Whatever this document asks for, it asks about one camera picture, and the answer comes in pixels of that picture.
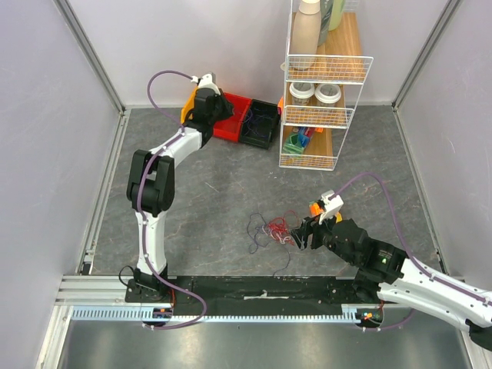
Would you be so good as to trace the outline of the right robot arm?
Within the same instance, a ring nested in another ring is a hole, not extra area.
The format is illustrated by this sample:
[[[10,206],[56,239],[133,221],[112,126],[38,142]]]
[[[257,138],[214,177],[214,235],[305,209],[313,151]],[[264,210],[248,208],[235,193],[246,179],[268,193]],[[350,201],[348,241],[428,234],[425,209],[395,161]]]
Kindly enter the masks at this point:
[[[356,267],[351,290],[358,301],[405,304],[466,332],[483,349],[491,349],[489,291],[412,261],[406,251],[371,238],[351,219],[305,218],[290,234],[299,248],[326,247]]]

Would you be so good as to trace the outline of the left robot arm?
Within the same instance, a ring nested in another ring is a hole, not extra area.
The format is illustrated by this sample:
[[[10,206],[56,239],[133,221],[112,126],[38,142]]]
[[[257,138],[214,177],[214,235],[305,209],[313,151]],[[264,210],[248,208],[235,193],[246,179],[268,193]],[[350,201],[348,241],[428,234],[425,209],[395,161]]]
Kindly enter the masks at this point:
[[[126,195],[138,220],[139,257],[128,293],[163,301],[170,289],[164,236],[167,211],[175,198],[175,169],[203,148],[214,125],[233,115],[233,105],[220,88],[196,88],[184,123],[166,142],[132,157]]]

